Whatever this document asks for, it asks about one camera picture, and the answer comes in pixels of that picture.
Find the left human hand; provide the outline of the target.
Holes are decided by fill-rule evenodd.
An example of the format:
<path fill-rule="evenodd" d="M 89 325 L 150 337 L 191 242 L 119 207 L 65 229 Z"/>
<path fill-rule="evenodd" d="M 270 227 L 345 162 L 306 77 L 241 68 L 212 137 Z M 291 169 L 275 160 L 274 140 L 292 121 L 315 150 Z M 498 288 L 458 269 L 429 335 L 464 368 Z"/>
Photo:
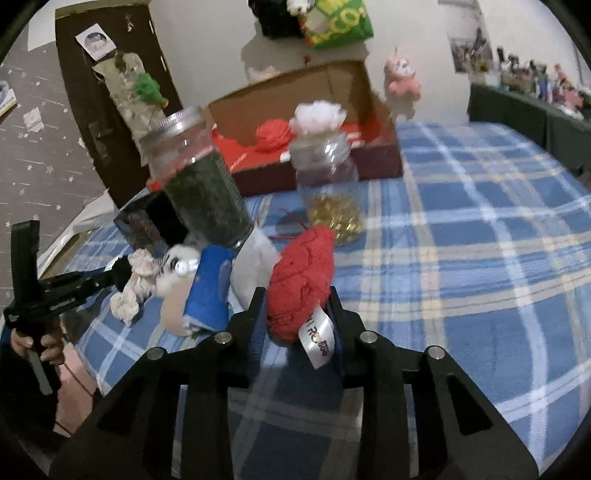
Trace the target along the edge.
<path fill-rule="evenodd" d="M 22 358 L 26 358 L 30 350 L 37 349 L 42 362 L 57 366 L 63 364 L 65 360 L 63 337 L 60 321 L 57 321 L 53 324 L 51 331 L 39 340 L 22 336 L 13 330 L 10 336 L 10 345 L 13 351 Z"/>

